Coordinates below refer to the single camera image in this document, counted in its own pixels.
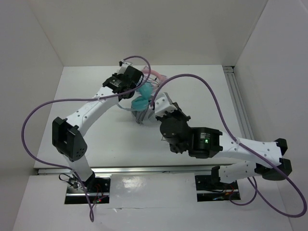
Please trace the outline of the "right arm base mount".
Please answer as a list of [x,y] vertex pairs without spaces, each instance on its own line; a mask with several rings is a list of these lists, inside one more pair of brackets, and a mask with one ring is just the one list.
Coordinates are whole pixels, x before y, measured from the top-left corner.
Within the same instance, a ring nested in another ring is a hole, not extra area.
[[194,172],[197,202],[240,201],[237,181],[233,183],[212,183],[211,166],[201,166]]

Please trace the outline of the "teal cat-ear headphones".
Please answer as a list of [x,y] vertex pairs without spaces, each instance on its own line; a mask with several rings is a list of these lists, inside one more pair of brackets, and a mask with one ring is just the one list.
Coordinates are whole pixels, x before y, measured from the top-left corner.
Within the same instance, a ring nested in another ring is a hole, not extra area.
[[137,92],[140,94],[139,97],[134,99],[131,102],[130,108],[124,108],[121,105],[117,104],[120,109],[134,112],[134,111],[144,111],[149,107],[149,102],[151,101],[153,87],[150,83],[144,83]]

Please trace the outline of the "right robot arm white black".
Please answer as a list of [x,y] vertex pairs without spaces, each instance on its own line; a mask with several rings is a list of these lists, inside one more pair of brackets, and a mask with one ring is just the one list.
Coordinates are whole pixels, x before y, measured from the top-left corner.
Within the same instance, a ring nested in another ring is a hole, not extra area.
[[210,183],[216,189],[239,179],[261,176],[265,180],[280,181],[292,172],[291,161],[283,157],[287,150],[285,139],[260,142],[248,139],[234,141],[230,135],[217,129],[190,127],[186,116],[177,103],[162,100],[154,104],[154,114],[161,122],[160,132],[173,153],[188,152],[190,157],[234,158],[240,162],[211,169]]

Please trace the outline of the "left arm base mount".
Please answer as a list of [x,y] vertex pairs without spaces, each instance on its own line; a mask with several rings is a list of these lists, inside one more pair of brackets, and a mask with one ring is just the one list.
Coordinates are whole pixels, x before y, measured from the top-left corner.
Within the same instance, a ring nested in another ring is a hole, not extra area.
[[[62,173],[59,174],[58,178],[67,184],[65,205],[88,203],[83,188],[75,176]],[[110,201],[110,186],[111,178],[109,176],[95,178],[94,184],[86,188],[91,204],[108,204]]]

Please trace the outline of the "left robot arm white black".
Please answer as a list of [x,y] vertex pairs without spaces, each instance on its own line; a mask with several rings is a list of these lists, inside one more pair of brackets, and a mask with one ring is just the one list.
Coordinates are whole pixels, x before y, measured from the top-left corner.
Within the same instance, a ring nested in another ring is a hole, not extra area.
[[125,64],[112,74],[93,97],[73,114],[64,119],[57,117],[52,122],[52,144],[75,172],[78,187],[84,192],[93,190],[98,180],[90,168],[85,153],[84,140],[89,128],[111,107],[122,99],[130,99],[134,92],[125,93],[137,87],[144,77],[142,71]]

